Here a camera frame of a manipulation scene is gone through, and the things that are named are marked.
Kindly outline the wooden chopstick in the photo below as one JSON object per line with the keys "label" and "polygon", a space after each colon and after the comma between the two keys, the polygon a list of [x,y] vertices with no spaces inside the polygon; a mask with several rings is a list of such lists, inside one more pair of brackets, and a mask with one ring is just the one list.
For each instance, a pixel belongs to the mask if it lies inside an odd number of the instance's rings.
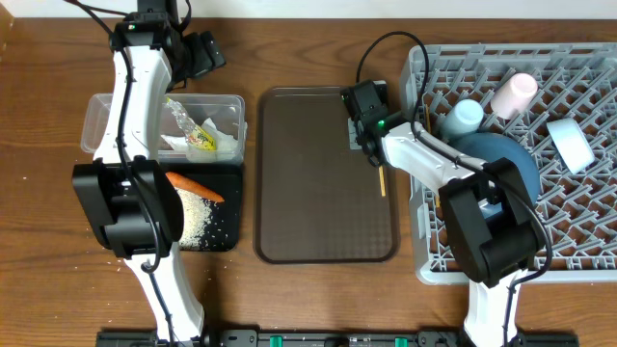
{"label": "wooden chopstick", "polygon": [[387,195],[384,166],[380,166],[378,168],[378,174],[379,174],[380,192],[381,192],[381,196],[384,198]]}
{"label": "wooden chopstick", "polygon": [[[431,118],[430,118],[429,106],[428,105],[424,105],[423,109],[424,109],[424,116],[425,116],[426,131],[429,134],[432,135],[432,132],[431,132]],[[436,209],[440,209],[441,208],[441,201],[440,201],[439,195],[437,193],[436,193],[436,196],[434,198],[434,201],[435,201]]]}

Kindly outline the snack wrapper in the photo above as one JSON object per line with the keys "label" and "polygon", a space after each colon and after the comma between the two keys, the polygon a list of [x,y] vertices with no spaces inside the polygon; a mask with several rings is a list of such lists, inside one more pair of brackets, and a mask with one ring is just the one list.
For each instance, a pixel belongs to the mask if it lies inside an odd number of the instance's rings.
{"label": "snack wrapper", "polygon": [[180,102],[167,97],[165,106],[171,110],[188,145],[199,150],[215,151],[217,149],[215,138],[195,123]]}

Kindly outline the light blue cup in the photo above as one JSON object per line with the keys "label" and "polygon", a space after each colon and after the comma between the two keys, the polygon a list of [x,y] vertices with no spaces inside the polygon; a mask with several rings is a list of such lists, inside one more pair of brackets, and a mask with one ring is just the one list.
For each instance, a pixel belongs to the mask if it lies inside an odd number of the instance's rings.
{"label": "light blue cup", "polygon": [[449,142],[476,132],[483,118],[484,111],[480,103],[473,99],[463,99],[452,107],[441,122],[439,136]]}

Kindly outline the orange carrot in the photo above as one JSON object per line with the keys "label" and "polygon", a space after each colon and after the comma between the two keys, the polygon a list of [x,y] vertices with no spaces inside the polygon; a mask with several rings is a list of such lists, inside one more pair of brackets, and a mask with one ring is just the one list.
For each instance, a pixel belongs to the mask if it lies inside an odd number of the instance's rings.
{"label": "orange carrot", "polygon": [[177,189],[190,192],[203,199],[211,200],[213,202],[222,203],[225,201],[225,199],[218,193],[179,173],[167,172],[166,177]]}

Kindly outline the dark blue plate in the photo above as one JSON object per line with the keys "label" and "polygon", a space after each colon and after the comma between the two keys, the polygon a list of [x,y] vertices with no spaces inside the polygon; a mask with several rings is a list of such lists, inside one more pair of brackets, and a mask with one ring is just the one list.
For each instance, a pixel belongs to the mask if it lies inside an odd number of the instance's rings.
{"label": "dark blue plate", "polygon": [[450,146],[487,162],[510,160],[519,169],[531,201],[537,201],[541,190],[539,169],[531,154],[516,141],[501,134],[477,132],[451,142]]}

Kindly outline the pink cup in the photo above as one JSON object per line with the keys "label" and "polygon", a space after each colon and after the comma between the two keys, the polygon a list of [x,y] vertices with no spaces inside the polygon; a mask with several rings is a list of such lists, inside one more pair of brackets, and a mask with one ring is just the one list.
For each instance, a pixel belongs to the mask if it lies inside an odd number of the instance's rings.
{"label": "pink cup", "polygon": [[537,92],[538,84],[532,75],[516,73],[495,92],[490,101],[492,111],[510,120],[524,111]]}

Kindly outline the white rice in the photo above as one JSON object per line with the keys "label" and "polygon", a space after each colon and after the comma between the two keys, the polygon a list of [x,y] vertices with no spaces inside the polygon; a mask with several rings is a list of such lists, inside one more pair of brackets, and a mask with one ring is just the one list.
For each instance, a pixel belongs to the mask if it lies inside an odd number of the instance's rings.
{"label": "white rice", "polygon": [[227,247],[229,233],[224,226],[225,204],[176,189],[183,206],[183,231],[179,247],[183,251],[214,251]]}

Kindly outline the light blue bowl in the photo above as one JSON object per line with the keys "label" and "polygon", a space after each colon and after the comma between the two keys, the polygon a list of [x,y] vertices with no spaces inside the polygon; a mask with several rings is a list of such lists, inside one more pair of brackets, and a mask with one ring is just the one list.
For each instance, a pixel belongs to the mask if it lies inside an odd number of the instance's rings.
{"label": "light blue bowl", "polygon": [[566,118],[547,123],[547,128],[566,167],[578,174],[590,166],[595,156],[584,133],[573,119]]}

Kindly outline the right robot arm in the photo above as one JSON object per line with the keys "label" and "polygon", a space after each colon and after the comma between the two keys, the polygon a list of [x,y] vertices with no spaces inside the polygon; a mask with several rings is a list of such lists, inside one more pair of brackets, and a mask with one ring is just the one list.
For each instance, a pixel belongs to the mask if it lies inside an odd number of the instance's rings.
{"label": "right robot arm", "polygon": [[400,169],[438,194],[450,250],[469,279],[469,343],[510,345],[518,334],[520,288],[547,272],[528,269],[538,252],[550,249],[517,166],[506,158],[469,157],[417,119],[391,113],[384,87],[370,80],[343,89],[340,98],[372,166]]}

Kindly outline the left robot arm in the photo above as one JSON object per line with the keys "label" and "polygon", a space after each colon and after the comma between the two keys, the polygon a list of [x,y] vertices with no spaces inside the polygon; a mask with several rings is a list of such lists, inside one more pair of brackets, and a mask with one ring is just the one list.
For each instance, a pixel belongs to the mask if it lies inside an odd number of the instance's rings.
{"label": "left robot arm", "polygon": [[140,1],[115,27],[103,28],[115,65],[112,106],[92,163],[74,167],[72,185],[97,242],[141,284],[157,327],[102,331],[98,346],[219,343],[186,276],[178,244],[182,204],[158,161],[166,94],[225,63],[209,33],[187,33],[190,21],[175,1]]}

